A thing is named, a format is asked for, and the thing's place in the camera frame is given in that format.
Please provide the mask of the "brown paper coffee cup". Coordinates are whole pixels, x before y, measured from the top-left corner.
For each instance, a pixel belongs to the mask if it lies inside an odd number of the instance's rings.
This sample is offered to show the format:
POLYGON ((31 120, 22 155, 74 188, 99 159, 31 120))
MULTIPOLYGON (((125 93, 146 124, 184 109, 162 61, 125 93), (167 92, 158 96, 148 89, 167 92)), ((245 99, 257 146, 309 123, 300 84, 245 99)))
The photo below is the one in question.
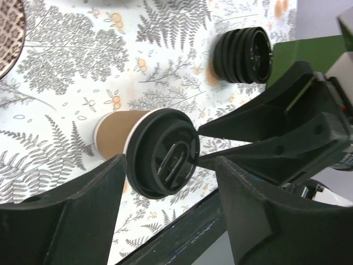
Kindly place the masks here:
POLYGON ((107 114, 97 124, 94 143, 105 160, 126 152, 127 143, 141 121, 152 111, 129 110, 107 114))

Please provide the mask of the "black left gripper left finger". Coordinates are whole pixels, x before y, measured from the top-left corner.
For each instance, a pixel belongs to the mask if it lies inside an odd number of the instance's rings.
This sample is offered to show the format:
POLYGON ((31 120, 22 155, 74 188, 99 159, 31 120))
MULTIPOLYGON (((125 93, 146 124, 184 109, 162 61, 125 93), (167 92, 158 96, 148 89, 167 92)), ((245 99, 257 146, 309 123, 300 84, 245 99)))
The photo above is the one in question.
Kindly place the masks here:
POLYGON ((107 264, 126 175, 117 155, 52 190, 1 205, 2 264, 107 264))

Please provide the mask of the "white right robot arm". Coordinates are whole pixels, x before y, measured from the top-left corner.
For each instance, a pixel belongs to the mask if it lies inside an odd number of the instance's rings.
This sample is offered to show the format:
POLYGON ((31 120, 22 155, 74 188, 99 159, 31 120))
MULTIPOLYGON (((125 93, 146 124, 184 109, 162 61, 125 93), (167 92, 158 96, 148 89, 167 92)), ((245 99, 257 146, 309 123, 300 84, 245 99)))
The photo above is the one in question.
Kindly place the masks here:
POLYGON ((215 169, 223 156, 257 178, 317 202, 352 201, 313 179, 326 168, 352 170, 352 104, 336 77, 296 61, 262 94, 198 129, 202 136, 244 142, 199 158, 215 169))

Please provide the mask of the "black plastic cup lid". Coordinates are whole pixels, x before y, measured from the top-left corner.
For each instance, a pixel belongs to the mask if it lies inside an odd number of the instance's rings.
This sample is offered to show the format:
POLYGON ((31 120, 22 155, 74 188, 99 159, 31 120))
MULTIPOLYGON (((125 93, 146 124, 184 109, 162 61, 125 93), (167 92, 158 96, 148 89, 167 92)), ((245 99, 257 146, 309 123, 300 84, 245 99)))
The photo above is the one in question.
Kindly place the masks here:
POLYGON ((180 191, 193 175, 200 140, 190 118, 172 108, 144 112, 127 137, 127 179, 148 199, 180 191))

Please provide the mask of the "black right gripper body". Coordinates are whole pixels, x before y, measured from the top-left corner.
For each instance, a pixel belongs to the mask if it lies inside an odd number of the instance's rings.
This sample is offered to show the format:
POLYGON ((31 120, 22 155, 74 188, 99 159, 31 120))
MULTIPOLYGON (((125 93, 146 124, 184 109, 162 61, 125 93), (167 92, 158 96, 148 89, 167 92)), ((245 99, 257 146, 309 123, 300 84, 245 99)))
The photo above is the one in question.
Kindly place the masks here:
POLYGON ((323 113, 330 135, 327 167, 339 171, 352 171, 352 86, 332 76, 327 78, 316 72, 311 84, 315 100, 315 113, 323 113))

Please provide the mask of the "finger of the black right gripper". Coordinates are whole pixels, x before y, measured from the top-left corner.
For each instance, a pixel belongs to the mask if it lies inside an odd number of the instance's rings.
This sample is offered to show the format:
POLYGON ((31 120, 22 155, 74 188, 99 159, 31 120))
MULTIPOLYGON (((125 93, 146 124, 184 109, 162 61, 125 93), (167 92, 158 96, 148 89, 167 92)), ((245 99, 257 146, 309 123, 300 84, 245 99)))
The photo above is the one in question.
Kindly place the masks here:
POLYGON ((310 64, 296 61, 275 83, 236 110, 201 125, 199 135, 256 142, 281 134, 286 109, 314 76, 310 64))
POLYGON ((344 124, 321 113, 283 136, 201 156, 197 165, 214 170, 223 156, 271 184, 298 183, 335 164, 344 148, 344 124))

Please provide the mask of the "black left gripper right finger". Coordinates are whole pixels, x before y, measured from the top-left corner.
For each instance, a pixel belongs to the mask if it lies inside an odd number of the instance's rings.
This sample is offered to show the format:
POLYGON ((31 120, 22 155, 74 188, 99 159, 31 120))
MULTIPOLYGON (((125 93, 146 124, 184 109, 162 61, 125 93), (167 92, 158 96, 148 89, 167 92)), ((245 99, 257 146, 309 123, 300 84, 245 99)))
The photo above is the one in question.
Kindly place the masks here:
POLYGON ((352 209, 315 202, 224 157, 216 178, 235 264, 351 264, 352 209))

